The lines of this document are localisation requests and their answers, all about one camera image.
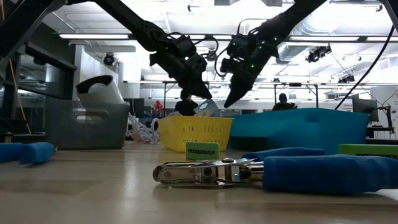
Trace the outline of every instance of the gray plastic bin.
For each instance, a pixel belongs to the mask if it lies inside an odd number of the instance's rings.
[[[121,149],[129,106],[46,98],[48,142],[60,149]]]

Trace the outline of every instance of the metal ratchet buckle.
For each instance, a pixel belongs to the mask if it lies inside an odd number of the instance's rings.
[[[232,166],[239,167],[238,175],[232,175]],[[219,177],[221,167],[224,167],[224,179]],[[261,181],[262,162],[231,158],[221,161],[166,162],[157,166],[152,175],[155,181],[172,187],[227,187]]]

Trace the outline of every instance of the monitor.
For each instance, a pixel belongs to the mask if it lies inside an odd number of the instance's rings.
[[[369,115],[369,121],[379,122],[379,110],[376,100],[353,98],[353,111],[355,113],[366,113]]]

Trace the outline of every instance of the yellow cable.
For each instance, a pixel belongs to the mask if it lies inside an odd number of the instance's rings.
[[[6,20],[6,13],[4,12],[3,0],[0,0],[0,3],[1,3],[1,17],[2,17],[3,21],[5,21]],[[10,63],[10,68],[11,68],[12,80],[14,81],[15,94],[17,95],[17,99],[18,99],[18,103],[19,103],[19,108],[21,109],[22,117],[24,118],[24,121],[26,122],[27,130],[28,130],[29,134],[32,134],[32,131],[30,130],[29,123],[26,121],[25,112],[24,112],[24,108],[22,107],[21,99],[19,98],[19,95],[18,95],[17,80],[16,80],[14,67],[12,65],[12,60],[11,59],[9,59],[9,63]]]

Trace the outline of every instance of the table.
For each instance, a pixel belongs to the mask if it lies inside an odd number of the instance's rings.
[[[398,190],[334,197],[169,189],[152,180],[156,165],[184,157],[127,142],[123,150],[58,151],[40,166],[0,164],[2,223],[397,223]]]

